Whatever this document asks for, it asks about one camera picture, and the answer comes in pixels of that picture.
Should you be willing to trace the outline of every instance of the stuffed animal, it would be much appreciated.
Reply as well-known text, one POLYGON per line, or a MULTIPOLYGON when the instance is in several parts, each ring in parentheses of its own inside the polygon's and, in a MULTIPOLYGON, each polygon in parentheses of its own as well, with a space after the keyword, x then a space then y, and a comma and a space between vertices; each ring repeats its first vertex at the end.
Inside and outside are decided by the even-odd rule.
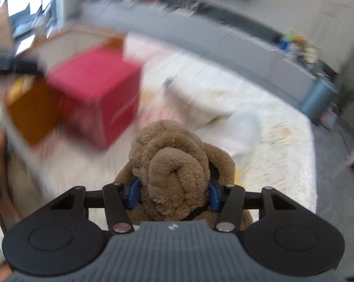
MULTIPOLYGON (((210 167, 220 184, 234 183, 235 164, 228 153, 204 143, 176 121, 160 120, 138 133, 129 161, 114 182, 125 183, 132 175, 141 182, 141 202, 127 211, 135 225, 205 219, 213 227, 218 213, 211 212, 208 204, 210 167)), ((241 229, 252 222, 244 210, 241 229)))

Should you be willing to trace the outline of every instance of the black strap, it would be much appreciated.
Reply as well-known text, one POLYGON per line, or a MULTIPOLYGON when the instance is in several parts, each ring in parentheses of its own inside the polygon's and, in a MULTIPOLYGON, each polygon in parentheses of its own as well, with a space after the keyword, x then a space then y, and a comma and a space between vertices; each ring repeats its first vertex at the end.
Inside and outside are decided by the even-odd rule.
POLYGON ((182 221, 193 220, 194 218, 197 218, 204 211, 207 211, 209 206, 210 203, 206 203, 204 206, 196 208, 193 212, 183 218, 182 221))

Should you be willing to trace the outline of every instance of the blue trash can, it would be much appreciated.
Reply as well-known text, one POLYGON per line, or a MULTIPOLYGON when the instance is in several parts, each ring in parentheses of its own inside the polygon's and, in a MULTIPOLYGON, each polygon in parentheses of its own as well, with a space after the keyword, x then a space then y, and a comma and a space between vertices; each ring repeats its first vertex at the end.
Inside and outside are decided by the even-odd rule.
POLYGON ((299 110, 312 121, 316 121, 337 94, 336 87, 326 77, 321 76, 308 92, 299 110))

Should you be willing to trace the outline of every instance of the cardboard box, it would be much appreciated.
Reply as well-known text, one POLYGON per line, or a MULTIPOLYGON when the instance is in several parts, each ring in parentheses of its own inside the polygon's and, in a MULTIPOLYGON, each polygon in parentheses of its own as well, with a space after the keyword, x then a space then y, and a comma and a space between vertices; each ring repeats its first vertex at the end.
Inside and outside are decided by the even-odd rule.
POLYGON ((52 69, 48 84, 58 90, 68 127, 106 149, 131 124, 139 103, 141 66, 99 47, 52 69))

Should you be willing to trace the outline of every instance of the green plant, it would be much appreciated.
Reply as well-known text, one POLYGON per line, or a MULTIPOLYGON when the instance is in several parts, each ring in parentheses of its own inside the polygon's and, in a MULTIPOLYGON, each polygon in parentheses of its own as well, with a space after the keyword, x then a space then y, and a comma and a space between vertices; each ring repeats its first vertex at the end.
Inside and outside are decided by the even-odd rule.
POLYGON ((339 88, 339 95, 337 97, 336 105, 339 110, 339 115, 351 103, 354 102, 354 88, 342 84, 339 88))

